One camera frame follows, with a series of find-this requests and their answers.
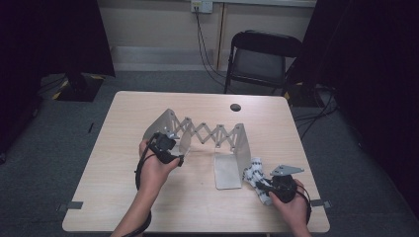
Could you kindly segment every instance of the wrist strap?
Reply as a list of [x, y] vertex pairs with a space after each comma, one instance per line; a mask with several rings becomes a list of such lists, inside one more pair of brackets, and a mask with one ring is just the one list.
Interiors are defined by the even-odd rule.
[[147, 219], [145, 220], [145, 222], [141, 226], [139, 226], [134, 231], [124, 235], [123, 237], [135, 237], [135, 236], [139, 235], [140, 233], [144, 232], [148, 228], [150, 223], [151, 223], [151, 210], [148, 213]]

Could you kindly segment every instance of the wooden table top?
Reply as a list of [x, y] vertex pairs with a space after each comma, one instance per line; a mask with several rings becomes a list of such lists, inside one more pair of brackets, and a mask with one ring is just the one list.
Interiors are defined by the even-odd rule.
[[[231, 104], [239, 104], [233, 112]], [[138, 143], [148, 127], [167, 109], [179, 120], [210, 128], [223, 124], [232, 130], [243, 123], [252, 157], [260, 157], [263, 171], [279, 164], [303, 168], [293, 177], [304, 183], [311, 199], [319, 199], [309, 164], [287, 101], [282, 97], [152, 92], [118, 92], [111, 104], [73, 201], [81, 209], [68, 209], [62, 223], [70, 232], [112, 232], [123, 218], [136, 193]], [[273, 206], [262, 204], [254, 189], [215, 187], [214, 143], [201, 144], [193, 137], [191, 151], [182, 167], [174, 170], [152, 207], [147, 232], [170, 233], [278, 233], [289, 229]], [[314, 207], [308, 229], [327, 232], [323, 206]]]

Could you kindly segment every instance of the metal bookend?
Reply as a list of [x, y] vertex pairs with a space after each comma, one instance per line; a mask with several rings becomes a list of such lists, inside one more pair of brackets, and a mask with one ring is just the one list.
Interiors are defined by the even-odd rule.
[[[207, 136], [202, 136], [201, 130], [204, 130]], [[211, 130], [205, 122], [194, 126], [190, 118], [179, 122], [175, 113], [168, 109], [148, 128], [143, 138], [151, 137], [156, 131], [174, 131], [175, 133], [182, 131], [179, 144], [172, 150], [173, 155], [179, 152], [186, 156], [193, 136], [202, 144], [211, 139], [215, 143], [215, 148], [221, 147], [223, 142], [229, 143], [232, 153], [214, 154], [215, 186], [219, 190], [241, 188], [242, 174], [251, 163], [250, 147], [243, 123], [237, 124], [230, 132], [222, 124]]]

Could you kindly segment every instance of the wall outlet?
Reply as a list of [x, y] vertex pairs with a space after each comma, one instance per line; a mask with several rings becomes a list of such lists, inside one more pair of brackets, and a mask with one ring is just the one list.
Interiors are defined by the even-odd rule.
[[191, 12], [195, 13], [197, 10], [200, 13], [212, 13], [212, 2], [192, 0]]

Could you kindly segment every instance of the beige wall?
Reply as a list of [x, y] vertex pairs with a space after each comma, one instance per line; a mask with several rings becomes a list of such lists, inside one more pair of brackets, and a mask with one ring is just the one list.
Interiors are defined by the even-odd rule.
[[[197, 19], [189, 1], [99, 0], [111, 46], [196, 49]], [[226, 66], [229, 44], [243, 30], [262, 30], [303, 39], [312, 8], [213, 3], [212, 14], [200, 14], [208, 51]], [[224, 12], [221, 30], [221, 12]]]

